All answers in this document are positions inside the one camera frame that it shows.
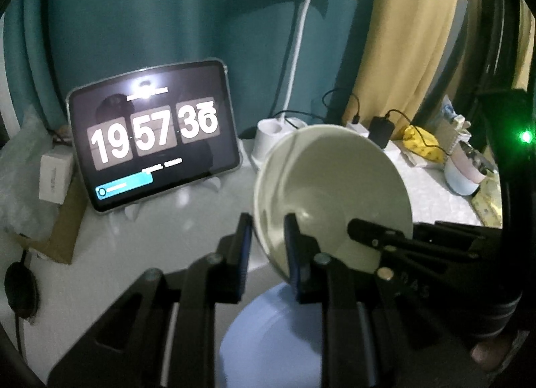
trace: white table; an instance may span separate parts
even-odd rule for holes
[[[447,188],[442,172],[410,168],[403,157],[396,167],[414,221],[479,224],[467,199]],[[242,168],[222,177],[219,193],[205,186],[183,187],[144,203],[136,222],[121,212],[98,216],[88,209],[72,265],[32,257],[41,307],[33,325],[23,324],[23,336],[28,363],[39,378],[46,380],[61,356],[144,270],[176,271],[214,251],[223,235],[234,232],[240,213],[253,210],[255,176],[245,159]],[[243,301],[216,307],[216,348],[238,312],[280,281],[254,241]]]

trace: blue plate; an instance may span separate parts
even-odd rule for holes
[[[253,300],[220,347],[221,388],[320,387],[322,307],[299,305],[286,283]]]

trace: green light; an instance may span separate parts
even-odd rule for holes
[[[532,143],[532,140],[533,140],[532,132],[525,131],[519,134],[519,140],[521,140],[523,143]]]

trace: blue button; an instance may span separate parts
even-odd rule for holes
[[[115,181],[99,185],[95,188],[99,200],[111,198],[116,194],[121,194],[135,188],[143,187],[144,185],[153,182],[153,175],[146,172],[138,172],[137,174],[125,176],[124,178],[116,179]]]

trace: black charger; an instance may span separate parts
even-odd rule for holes
[[[395,124],[388,119],[387,115],[385,117],[375,116],[369,127],[369,140],[372,140],[381,149],[385,149],[394,130]]]

